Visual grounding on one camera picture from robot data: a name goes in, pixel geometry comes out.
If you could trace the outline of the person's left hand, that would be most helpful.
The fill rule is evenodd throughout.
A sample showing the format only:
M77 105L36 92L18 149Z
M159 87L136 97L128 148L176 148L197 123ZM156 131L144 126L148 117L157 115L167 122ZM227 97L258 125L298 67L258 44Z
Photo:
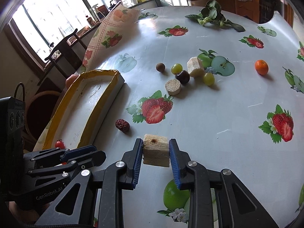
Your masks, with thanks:
M40 216L47 210L50 206L49 203L39 206L36 209L24 209L18 206L15 202L9 202L9 210L12 215L20 222L26 224L35 224L35 222L40 218Z

